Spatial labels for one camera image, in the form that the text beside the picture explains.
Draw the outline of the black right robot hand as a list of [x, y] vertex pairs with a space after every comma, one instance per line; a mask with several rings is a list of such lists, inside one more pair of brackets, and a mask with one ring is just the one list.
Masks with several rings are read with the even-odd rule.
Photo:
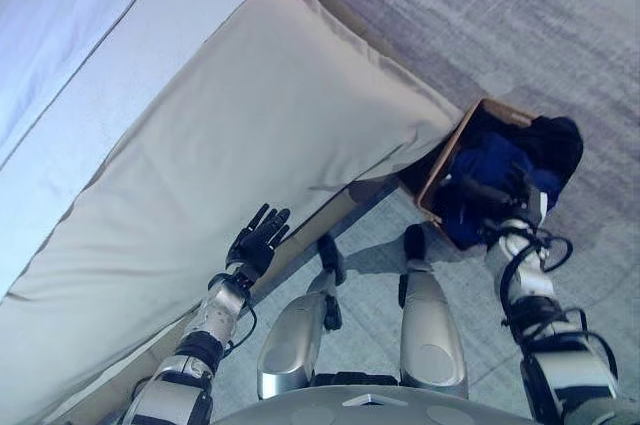
[[507, 173], [506, 185], [502, 188], [465, 175], [461, 180], [461, 191], [471, 209], [484, 221], [520, 220], [537, 228], [547, 215], [547, 194], [518, 167]]

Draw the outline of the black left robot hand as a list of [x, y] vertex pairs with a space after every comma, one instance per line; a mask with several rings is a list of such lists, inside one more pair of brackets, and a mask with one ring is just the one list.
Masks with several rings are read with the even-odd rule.
[[268, 270], [275, 250], [289, 231], [290, 210], [264, 204], [241, 229], [226, 256], [226, 268], [233, 267], [252, 286]]

